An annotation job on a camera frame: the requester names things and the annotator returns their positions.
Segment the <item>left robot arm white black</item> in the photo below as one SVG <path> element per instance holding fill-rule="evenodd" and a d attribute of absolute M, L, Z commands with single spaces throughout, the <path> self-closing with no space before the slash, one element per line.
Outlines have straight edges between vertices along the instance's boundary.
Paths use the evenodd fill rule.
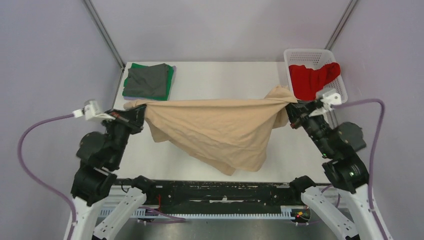
<path fill-rule="evenodd" d="M 72 112 L 74 118 L 100 123 L 105 132 L 89 132 L 80 140 L 76 153 L 80 165 L 70 191 L 73 209 L 66 239 L 92 238 L 96 223 L 94 213 L 117 179 L 114 171 L 120 168 L 130 136 L 144 128 L 146 108 L 142 104 L 127 110 L 101 111 L 95 101 L 87 101 L 84 108 Z"/>

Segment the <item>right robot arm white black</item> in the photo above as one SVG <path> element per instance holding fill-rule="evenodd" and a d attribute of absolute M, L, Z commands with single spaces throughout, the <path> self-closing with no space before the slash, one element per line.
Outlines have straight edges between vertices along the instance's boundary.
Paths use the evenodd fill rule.
<path fill-rule="evenodd" d="M 358 156 L 358 151 L 366 147 L 363 130 L 352 122 L 332 128 L 323 117 L 325 112 L 333 109 L 347 108 L 348 103 L 336 104 L 321 98 L 307 103 L 291 103 L 286 107 L 290 126 L 303 128 L 325 159 L 322 164 L 324 173 L 339 197 L 344 199 L 351 218 L 329 203 L 308 176 L 298 177 L 289 184 L 289 199 L 310 207 L 340 240 L 392 238 L 373 193 L 374 156 L 386 106 L 378 98 L 358 100 L 350 105 L 368 103 L 380 105 L 368 165 Z"/>

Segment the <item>red t shirt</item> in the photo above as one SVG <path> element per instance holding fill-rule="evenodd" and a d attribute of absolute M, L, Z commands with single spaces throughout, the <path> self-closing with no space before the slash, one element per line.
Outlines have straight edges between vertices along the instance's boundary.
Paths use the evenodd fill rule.
<path fill-rule="evenodd" d="M 317 92 L 341 74 L 341 67 L 337 62 L 325 64 L 320 69 L 292 64 L 288 70 L 294 96 L 302 101 L 313 101 Z"/>

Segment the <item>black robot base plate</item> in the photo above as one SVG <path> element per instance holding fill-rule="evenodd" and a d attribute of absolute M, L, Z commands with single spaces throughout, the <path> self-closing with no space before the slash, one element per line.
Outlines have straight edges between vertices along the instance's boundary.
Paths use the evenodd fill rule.
<path fill-rule="evenodd" d="M 155 180 L 147 189 L 148 206 L 165 214 L 277 214 L 302 206 L 301 193 L 315 187 L 307 176 L 289 183 Z"/>

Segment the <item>beige t shirt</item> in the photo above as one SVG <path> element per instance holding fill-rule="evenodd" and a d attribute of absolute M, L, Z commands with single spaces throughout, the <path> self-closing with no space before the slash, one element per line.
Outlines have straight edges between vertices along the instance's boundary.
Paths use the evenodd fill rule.
<path fill-rule="evenodd" d="M 144 119 L 154 142 L 171 142 L 231 176 L 263 166 L 272 130 L 288 124 L 286 107 L 296 102 L 288 88 L 277 85 L 261 99 L 135 99 L 123 107 L 145 105 Z"/>

